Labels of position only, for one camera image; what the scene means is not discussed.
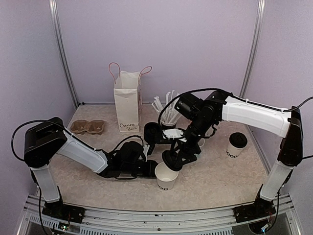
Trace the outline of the white paper cup GOOD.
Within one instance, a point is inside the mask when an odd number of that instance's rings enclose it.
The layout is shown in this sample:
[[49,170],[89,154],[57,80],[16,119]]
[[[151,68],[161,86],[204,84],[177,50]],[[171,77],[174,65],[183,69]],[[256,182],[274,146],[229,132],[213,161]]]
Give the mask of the white paper cup GOOD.
[[232,143],[229,143],[226,149],[227,156],[230,158],[237,158],[240,153],[245,149],[246,146],[244,147],[236,147]]

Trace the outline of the white paper takeout bag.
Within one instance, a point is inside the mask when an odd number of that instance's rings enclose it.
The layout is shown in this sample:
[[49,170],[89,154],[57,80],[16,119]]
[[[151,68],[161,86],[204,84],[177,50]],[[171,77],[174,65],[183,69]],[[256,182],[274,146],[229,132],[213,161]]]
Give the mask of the white paper takeout bag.
[[127,72],[116,62],[108,65],[114,79],[114,103],[120,132],[139,133],[142,110],[141,78],[152,70],[146,66],[141,71]]

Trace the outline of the brown cardboard cup carrier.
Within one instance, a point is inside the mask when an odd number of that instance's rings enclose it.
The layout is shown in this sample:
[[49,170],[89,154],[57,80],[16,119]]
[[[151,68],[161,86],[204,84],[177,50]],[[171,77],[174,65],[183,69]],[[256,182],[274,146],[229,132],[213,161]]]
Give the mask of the brown cardboard cup carrier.
[[91,135],[101,135],[105,129],[104,120],[76,120],[72,123],[70,131],[75,134],[91,134]]

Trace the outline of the single black cup lid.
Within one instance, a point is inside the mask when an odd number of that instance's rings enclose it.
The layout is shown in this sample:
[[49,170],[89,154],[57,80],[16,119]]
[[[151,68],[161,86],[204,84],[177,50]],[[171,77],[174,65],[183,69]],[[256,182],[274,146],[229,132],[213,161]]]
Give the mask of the single black cup lid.
[[180,171],[182,169],[182,157],[177,152],[165,150],[162,153],[162,159],[172,171]]

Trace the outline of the black coffee cup lid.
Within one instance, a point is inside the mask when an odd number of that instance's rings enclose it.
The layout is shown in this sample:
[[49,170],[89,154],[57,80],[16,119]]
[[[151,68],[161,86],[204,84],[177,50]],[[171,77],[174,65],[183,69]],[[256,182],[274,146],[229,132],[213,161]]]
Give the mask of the black coffee cup lid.
[[247,138],[243,133],[235,132],[229,136],[229,142],[236,148],[245,148],[247,145]]

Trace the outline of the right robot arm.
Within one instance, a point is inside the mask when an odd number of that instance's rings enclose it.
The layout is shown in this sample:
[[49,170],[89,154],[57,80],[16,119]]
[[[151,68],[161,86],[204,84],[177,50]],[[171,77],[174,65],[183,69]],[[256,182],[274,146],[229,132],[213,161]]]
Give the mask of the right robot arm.
[[162,159],[173,171],[197,160],[198,142],[206,137],[207,130],[221,121],[237,122],[256,127],[282,138],[280,152],[267,181],[261,186],[255,202],[250,206],[254,217],[261,217],[272,206],[280,188],[287,182],[293,169],[303,160],[303,128],[299,107],[276,108],[243,100],[233,93],[211,88],[204,100],[194,91],[180,94],[175,109],[191,121],[177,145],[164,151]]

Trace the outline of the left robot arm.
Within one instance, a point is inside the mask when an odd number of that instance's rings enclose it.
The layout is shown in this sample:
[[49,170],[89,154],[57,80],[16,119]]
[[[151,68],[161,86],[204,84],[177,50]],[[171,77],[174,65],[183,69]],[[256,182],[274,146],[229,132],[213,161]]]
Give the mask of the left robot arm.
[[21,158],[14,153],[14,156],[30,168],[46,205],[59,218],[68,214],[68,206],[63,203],[49,167],[55,155],[69,158],[106,179],[134,180],[156,176],[157,162],[147,159],[150,147],[142,141],[131,141],[126,137],[112,151],[106,152],[79,139],[64,127],[61,118],[54,117],[21,124],[13,131],[11,142],[14,142],[16,133],[29,124],[33,127],[24,136],[24,155]]

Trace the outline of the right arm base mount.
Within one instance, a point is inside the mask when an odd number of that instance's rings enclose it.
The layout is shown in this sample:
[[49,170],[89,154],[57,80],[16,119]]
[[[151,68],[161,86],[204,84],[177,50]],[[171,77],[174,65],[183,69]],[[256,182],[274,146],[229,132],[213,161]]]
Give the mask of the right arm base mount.
[[273,201],[267,201],[257,194],[253,203],[237,206],[233,209],[237,223],[246,222],[276,213]]

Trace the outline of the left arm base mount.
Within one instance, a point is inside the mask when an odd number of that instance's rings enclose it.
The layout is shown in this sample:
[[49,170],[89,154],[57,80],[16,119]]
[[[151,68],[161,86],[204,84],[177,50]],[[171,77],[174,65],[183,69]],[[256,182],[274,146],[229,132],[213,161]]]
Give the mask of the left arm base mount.
[[44,215],[64,220],[67,222],[74,222],[81,224],[85,215],[85,208],[79,206],[73,206],[65,204],[62,196],[57,202],[47,203],[45,202],[42,213]]

